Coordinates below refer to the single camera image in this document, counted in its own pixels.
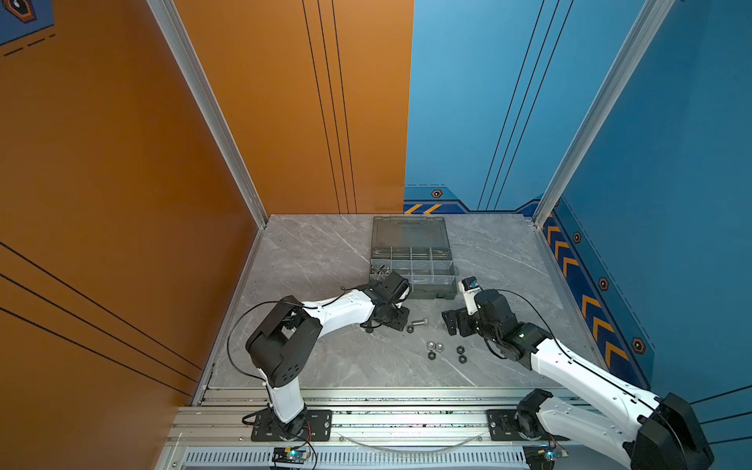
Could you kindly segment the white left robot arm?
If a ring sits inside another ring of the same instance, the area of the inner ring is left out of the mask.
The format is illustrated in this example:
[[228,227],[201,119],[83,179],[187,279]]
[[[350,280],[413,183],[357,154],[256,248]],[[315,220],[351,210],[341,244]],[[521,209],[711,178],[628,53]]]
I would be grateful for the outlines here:
[[407,278],[392,272],[381,281],[347,289],[332,299],[303,302],[287,296],[278,301],[245,345],[268,391],[276,423],[303,424],[307,407],[299,375],[319,339],[353,325],[403,331],[409,319],[403,303],[410,291]]

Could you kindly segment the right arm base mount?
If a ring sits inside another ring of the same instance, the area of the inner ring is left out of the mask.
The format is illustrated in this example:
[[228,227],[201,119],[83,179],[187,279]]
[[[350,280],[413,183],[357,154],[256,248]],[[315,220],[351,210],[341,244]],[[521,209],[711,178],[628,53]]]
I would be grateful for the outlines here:
[[534,389],[515,409],[489,409],[486,411],[488,428],[494,442],[540,441],[551,437],[544,430],[537,412],[542,404],[553,398],[552,393]]

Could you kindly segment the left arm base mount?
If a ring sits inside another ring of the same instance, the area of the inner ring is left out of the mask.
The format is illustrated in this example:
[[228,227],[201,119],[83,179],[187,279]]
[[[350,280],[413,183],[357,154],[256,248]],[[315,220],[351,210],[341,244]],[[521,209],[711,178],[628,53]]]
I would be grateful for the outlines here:
[[307,409],[283,423],[270,407],[244,416],[241,422],[252,429],[254,442],[290,442],[303,440],[328,442],[332,431],[330,409]]

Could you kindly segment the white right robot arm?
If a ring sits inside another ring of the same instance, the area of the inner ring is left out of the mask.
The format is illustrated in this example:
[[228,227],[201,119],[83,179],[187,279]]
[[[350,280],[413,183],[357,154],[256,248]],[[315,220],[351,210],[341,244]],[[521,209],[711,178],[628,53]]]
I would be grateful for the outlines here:
[[516,362],[591,405],[575,409],[536,389],[517,405],[521,435],[564,437],[627,469],[708,469],[715,456],[692,406],[622,380],[566,348],[548,325],[517,319],[503,290],[485,290],[473,277],[458,283],[464,307],[444,311],[450,335],[478,335],[490,352]]

